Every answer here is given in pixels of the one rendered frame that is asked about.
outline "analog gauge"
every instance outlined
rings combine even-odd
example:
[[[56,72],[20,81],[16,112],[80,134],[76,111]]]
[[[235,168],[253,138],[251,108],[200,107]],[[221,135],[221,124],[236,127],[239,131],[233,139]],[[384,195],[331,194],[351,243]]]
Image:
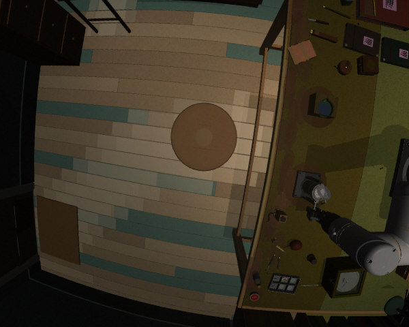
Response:
[[[336,290],[338,292],[348,292],[352,290],[359,282],[360,275],[359,271],[343,272],[339,277]]]

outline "wooden floor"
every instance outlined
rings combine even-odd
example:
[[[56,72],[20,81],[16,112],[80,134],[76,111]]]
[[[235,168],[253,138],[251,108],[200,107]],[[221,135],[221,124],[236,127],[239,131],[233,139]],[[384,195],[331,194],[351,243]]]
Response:
[[[112,16],[101,1],[86,2],[87,18]],[[80,66],[41,68],[35,196],[78,207],[81,261],[42,253],[39,239],[41,265],[111,294],[231,318],[241,289],[231,230],[252,147],[259,46],[279,8],[264,5],[272,1],[258,10],[230,6],[239,7],[235,15],[217,13],[223,9],[212,3],[205,12],[197,4],[185,7],[191,3],[144,10],[156,4],[110,2],[130,34],[118,23],[94,24],[99,33],[87,28]],[[258,12],[268,16],[251,17]],[[267,65],[246,236],[253,235],[267,170],[279,86],[276,56],[270,54]],[[237,129],[233,156],[210,172],[183,165],[170,141],[179,113],[200,102],[223,108]]]

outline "robotic arm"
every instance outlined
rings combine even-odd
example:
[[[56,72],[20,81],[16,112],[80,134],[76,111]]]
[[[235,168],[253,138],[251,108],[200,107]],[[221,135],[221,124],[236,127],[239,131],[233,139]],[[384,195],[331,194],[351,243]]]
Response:
[[[383,276],[397,266],[409,265],[409,182],[396,184],[384,232],[368,232],[335,213],[307,207],[330,239],[367,272]]]

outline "red ball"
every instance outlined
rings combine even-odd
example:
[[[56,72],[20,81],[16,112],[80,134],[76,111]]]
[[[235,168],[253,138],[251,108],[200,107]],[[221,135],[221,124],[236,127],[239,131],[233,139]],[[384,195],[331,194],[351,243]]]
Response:
[[[290,243],[291,246],[291,250],[297,251],[299,249],[301,249],[301,247],[303,246],[303,244],[301,244],[301,242],[299,240],[294,240]]]

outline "desk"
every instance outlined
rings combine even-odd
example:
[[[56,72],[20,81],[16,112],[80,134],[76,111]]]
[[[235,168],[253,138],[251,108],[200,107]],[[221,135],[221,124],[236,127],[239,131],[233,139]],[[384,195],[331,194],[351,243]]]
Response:
[[[286,0],[271,27],[278,27],[278,18],[287,14],[280,79],[283,87],[279,90],[264,196],[238,307],[310,314],[386,315],[383,306],[392,296],[382,298],[384,291],[395,288],[393,296],[404,296],[404,290],[409,284],[394,272],[382,277],[368,274],[362,294],[350,298],[332,300],[321,286],[298,287],[293,295],[267,290],[272,274],[277,272],[277,258],[268,273],[265,272],[273,254],[281,257],[279,273],[299,276],[300,284],[320,285],[326,258],[342,254],[342,250],[329,239],[320,224],[307,219],[305,208],[312,204],[292,197],[297,170],[321,174],[321,180],[332,195],[327,204],[319,206],[322,210],[352,219],[365,165],[377,76],[360,76],[356,69],[343,76],[337,71],[337,65],[342,60],[349,60],[356,67],[356,60],[361,56],[342,46],[347,22],[356,25],[359,22],[360,26],[377,33],[380,32],[380,26],[357,21],[354,3],[340,6],[336,1],[324,0],[322,4],[349,15],[351,19],[325,10],[314,1]],[[308,22],[307,18],[325,20],[330,25]],[[310,29],[335,36],[338,42],[334,44],[309,36]],[[264,41],[265,46],[271,45],[279,32],[271,33],[270,29]],[[288,47],[308,39],[317,57],[295,65],[288,56]],[[336,118],[321,119],[307,115],[309,96],[315,92],[338,97]],[[269,213],[277,208],[287,214],[286,223],[277,223],[272,219],[267,221]],[[271,244],[273,237],[277,239],[274,244],[280,247],[298,239],[303,243],[303,248],[298,251],[287,248],[288,254],[284,254]],[[307,261],[310,253],[316,256],[317,264],[312,265]],[[255,270],[260,272],[262,279],[260,289],[252,278]],[[250,301],[251,292],[258,292],[260,300]],[[326,300],[339,301],[342,310],[322,310]]]

